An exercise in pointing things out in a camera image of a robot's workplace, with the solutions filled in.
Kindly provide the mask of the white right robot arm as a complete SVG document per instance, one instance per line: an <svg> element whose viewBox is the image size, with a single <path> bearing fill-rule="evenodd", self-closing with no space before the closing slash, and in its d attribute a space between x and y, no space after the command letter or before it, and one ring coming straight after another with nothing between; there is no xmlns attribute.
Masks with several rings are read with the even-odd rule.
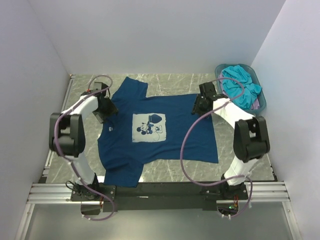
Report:
<svg viewBox="0 0 320 240"><path fill-rule="evenodd" d="M191 113L203 116L217 109L215 113L234 129L235 156L221 177L227 181L218 185L221 197L230 200L243 192L252 167L270 151L267 123L263 117L254 116L235 105L226 95L217 94L213 82L200 84L199 91Z"/></svg>

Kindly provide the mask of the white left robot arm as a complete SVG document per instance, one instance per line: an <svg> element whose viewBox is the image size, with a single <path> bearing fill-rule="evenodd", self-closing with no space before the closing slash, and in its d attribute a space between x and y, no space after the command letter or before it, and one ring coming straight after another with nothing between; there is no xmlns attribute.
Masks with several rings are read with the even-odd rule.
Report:
<svg viewBox="0 0 320 240"><path fill-rule="evenodd" d="M84 120L93 114L104 124L109 117L118 114L110 99L110 86L103 82L89 83L88 90L79 100L61 113L52 113L49 120L49 148L64 158L75 179L72 193L88 201L102 196L97 174L89 166L85 156L86 136Z"/></svg>

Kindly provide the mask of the dark blue printed t-shirt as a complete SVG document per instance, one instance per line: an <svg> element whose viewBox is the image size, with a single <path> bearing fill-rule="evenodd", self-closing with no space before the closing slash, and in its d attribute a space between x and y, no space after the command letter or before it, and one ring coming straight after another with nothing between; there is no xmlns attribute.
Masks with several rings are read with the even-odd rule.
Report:
<svg viewBox="0 0 320 240"><path fill-rule="evenodd" d="M136 187L144 165L158 159L218 162L212 118L196 123L192 114L196 95L149 97L147 89L127 77L111 98L118 113L97 141L106 185Z"/></svg>

